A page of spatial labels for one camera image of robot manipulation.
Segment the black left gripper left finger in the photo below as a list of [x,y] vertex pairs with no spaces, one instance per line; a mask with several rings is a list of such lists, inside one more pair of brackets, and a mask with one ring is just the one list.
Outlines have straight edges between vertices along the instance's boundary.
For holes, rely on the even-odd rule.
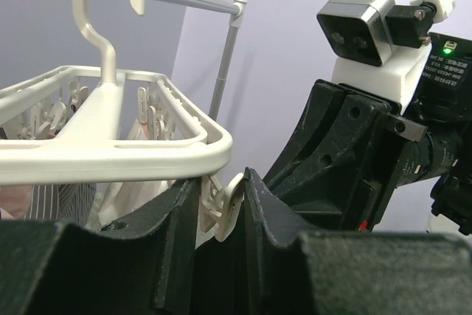
[[187,314],[198,179],[97,232],[64,221],[2,221],[3,314]]

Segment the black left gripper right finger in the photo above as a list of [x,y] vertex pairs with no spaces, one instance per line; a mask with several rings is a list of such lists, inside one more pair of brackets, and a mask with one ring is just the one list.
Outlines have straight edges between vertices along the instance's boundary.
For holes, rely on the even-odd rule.
[[471,247],[463,239],[318,229],[255,170],[243,182],[250,314],[471,312]]

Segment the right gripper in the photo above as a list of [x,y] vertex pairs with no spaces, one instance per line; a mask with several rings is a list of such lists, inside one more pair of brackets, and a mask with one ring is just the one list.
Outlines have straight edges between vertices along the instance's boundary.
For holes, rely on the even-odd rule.
[[396,115],[387,120],[390,109],[317,80],[263,181],[315,226],[371,232],[395,189],[419,181],[431,166],[428,128]]

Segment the white clip hanger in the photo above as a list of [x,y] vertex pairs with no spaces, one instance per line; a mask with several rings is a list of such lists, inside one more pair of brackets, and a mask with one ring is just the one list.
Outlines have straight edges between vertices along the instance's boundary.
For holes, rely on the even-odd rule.
[[[160,0],[171,4],[228,13],[228,36],[240,26],[247,0]],[[130,0],[142,15],[145,0]],[[37,130],[23,128],[16,138],[1,141],[1,187],[85,182],[164,181],[201,178],[201,230],[225,240],[234,229],[243,193],[242,176],[227,187],[218,171],[231,158],[232,137],[188,100],[163,74],[117,68],[110,41],[91,25],[87,0],[72,0],[82,36],[101,54],[100,66],[60,66],[1,90],[1,125],[41,106],[63,87],[74,88],[80,77],[98,79],[97,87],[78,110],[66,116],[57,101]],[[163,136],[127,140],[136,119],[144,123],[147,107],[162,109]]]

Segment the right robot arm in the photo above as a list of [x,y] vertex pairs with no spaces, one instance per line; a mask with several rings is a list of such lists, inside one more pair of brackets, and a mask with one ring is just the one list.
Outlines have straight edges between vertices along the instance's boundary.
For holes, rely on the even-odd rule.
[[317,80],[267,188],[309,223],[369,231],[393,192],[436,179],[432,211],[471,232],[471,42],[432,33],[432,52],[406,108]]

